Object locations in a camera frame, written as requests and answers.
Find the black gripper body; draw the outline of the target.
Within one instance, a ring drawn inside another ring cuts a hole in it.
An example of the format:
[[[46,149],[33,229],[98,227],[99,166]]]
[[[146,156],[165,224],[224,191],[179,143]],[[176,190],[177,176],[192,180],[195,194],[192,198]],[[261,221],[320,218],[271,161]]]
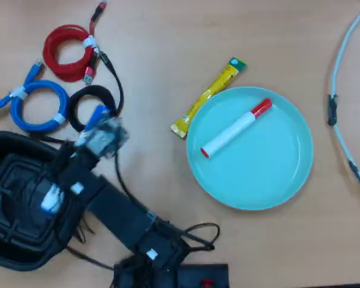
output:
[[[91,152],[76,152],[62,170],[62,190],[65,193],[97,193],[100,181],[92,173],[99,162]]]

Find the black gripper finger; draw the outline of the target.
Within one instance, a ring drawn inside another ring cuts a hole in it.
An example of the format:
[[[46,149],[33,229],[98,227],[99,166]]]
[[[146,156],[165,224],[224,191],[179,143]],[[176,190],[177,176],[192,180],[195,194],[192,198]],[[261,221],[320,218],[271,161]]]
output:
[[[64,142],[58,149],[55,158],[52,161],[52,177],[57,178],[58,175],[66,168],[71,156],[75,153],[76,147],[73,142]]]

